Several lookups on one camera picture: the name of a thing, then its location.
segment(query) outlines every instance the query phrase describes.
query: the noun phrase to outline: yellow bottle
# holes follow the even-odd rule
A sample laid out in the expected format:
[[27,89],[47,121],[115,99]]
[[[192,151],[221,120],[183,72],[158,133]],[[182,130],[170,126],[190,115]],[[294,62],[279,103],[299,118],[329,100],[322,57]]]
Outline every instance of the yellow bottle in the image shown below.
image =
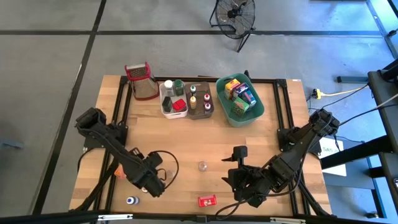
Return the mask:
[[191,105],[191,109],[195,109],[197,107],[197,99],[196,97],[191,97],[189,100],[189,104]]

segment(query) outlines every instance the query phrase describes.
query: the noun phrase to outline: small bottle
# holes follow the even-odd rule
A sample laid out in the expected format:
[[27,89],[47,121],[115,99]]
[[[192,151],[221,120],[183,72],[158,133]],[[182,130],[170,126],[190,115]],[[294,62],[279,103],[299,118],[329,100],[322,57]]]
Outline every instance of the small bottle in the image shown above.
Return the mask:
[[205,113],[209,113],[211,109],[211,104],[207,103],[205,104]]
[[190,90],[191,90],[191,95],[192,95],[192,96],[196,96],[196,93],[197,93],[197,88],[196,88],[196,86],[192,85],[191,88],[190,88]]
[[174,92],[177,96],[184,94],[184,84],[181,80],[174,81]]
[[209,103],[210,101],[210,95],[208,93],[205,94],[205,96],[203,97],[203,102],[204,104]]
[[135,196],[128,197],[126,200],[129,205],[137,205],[139,203],[139,198]]
[[189,104],[191,105],[191,109],[195,109],[196,107],[197,107],[197,99],[196,99],[196,97],[191,97],[190,99],[189,99]]
[[172,80],[166,80],[166,82],[164,82],[164,87],[166,88],[166,95],[167,96],[174,96],[174,89],[173,89],[173,81]]

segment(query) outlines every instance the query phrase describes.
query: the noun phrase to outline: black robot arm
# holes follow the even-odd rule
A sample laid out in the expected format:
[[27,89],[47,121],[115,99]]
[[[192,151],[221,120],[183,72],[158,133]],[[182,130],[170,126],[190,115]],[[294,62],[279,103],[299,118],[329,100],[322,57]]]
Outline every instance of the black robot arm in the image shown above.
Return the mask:
[[145,187],[153,197],[159,197],[165,190],[165,184],[158,178],[156,167],[163,160],[157,152],[150,152],[146,158],[138,149],[128,152],[118,141],[114,124],[106,124],[105,114],[90,108],[76,119],[76,128],[84,137],[95,138],[123,166],[123,171],[130,183],[139,189]]
[[238,161],[238,168],[230,169],[228,178],[222,179],[231,186],[235,200],[247,201],[253,207],[260,206],[267,197],[286,194],[272,195],[269,192],[281,192],[295,177],[297,186],[305,155],[322,137],[336,134],[339,123],[331,113],[318,110],[302,128],[279,129],[279,145],[283,152],[262,167],[244,165],[243,158],[248,156],[247,147],[234,147],[232,156],[223,161]]

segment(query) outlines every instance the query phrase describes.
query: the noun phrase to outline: condiment caddy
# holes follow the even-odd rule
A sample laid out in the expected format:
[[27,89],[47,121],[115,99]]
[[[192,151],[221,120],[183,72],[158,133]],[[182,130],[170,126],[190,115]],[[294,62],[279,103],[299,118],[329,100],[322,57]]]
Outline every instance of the condiment caddy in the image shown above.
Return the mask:
[[209,118],[214,112],[213,99],[209,83],[189,83],[185,87],[185,96],[188,105],[188,116],[191,119]]
[[160,108],[167,119],[183,118],[188,114],[187,99],[181,80],[167,80],[159,85]]

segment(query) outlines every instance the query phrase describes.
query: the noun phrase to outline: wooden tabletop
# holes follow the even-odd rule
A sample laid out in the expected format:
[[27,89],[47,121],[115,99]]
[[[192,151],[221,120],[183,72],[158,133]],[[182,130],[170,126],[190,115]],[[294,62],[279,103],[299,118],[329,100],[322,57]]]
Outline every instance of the wooden tabletop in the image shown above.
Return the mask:
[[[99,91],[96,107],[101,109],[108,121],[112,117],[114,102],[118,92],[120,76],[105,75]],[[215,110],[211,118],[191,120],[190,118],[166,119],[160,110],[160,100],[155,98],[137,101],[131,98],[127,125],[129,132],[126,149],[138,147],[146,156],[151,151],[166,150],[177,157],[180,171],[174,183],[158,198],[137,189],[126,179],[117,179],[112,207],[113,212],[134,213],[174,213],[214,215],[220,208],[235,203],[231,187],[221,180],[227,177],[228,169],[236,168],[236,162],[222,162],[230,157],[234,146],[246,145],[248,157],[245,164],[262,166],[272,156],[279,153],[276,130],[279,128],[274,92],[271,84],[255,83],[254,87],[261,99],[265,112],[255,122],[242,128],[233,128],[226,120],[217,99],[215,83],[209,83]],[[294,124],[301,127],[308,123],[307,104],[300,80],[287,80]],[[288,128],[282,89],[280,91],[285,127]],[[79,206],[98,181],[104,149],[95,149],[82,160],[76,180],[70,208]],[[175,173],[176,164],[168,154],[161,154],[164,168]],[[198,163],[205,161],[207,170],[198,170]],[[322,169],[319,160],[307,155],[303,166],[305,183],[316,201],[327,212],[331,212]],[[101,208],[104,208],[108,186],[104,187]],[[213,195],[217,205],[200,208],[198,197]],[[139,205],[128,205],[129,196],[140,198]],[[296,191],[298,210],[303,213],[299,191]],[[236,215],[280,215],[291,216],[289,196],[270,197],[259,207],[241,205]]]

